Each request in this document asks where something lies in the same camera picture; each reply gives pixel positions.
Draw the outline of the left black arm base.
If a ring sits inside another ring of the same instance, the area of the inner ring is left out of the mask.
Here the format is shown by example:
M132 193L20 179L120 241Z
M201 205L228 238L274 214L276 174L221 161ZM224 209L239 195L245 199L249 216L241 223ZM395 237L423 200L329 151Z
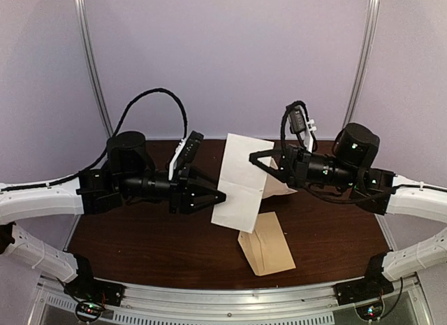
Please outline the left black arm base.
M124 285L96 279L86 257L75 254L74 258L78 265L78 276L64 284L64 292L81 300L119 307L125 290Z

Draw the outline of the brown kraft envelope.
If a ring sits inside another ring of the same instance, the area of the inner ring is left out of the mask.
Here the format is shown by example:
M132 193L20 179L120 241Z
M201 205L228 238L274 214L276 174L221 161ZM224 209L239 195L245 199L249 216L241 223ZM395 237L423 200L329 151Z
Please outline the brown kraft envelope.
M276 212L259 214L253 232L241 231L237 241L256 276L296 269Z

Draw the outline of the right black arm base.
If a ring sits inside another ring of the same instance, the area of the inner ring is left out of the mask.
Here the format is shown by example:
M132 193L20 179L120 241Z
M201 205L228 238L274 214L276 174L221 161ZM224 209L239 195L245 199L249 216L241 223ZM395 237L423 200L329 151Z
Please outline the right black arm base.
M337 283L334 287L338 305L359 303L394 292L393 283L383 275L386 252L372 256L363 278Z

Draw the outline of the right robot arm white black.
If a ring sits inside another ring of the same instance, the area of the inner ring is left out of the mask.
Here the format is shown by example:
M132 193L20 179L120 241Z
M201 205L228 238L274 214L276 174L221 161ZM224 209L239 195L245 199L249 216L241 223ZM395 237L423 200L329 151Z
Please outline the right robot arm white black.
M289 188L303 189L326 203L446 222L446 188L372 167L379 143L367 127L349 123L330 155L282 143L278 150L251 153L249 161Z

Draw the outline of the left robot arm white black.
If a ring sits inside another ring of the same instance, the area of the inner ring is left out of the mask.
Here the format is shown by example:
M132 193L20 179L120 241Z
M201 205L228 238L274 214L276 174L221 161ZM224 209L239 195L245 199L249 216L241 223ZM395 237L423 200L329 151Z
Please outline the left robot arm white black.
M101 292L89 261L62 252L37 239L17 221L50 215L96 215L143 202L168 202L171 213L190 215L223 203L226 195L215 180L193 166L203 135L192 131L180 141L168 170L156 169L147 152L145 136L126 131L107 141L107 159L98 169L87 169L67 180L1 188L1 255L19 259L32 268L73 285L86 300Z

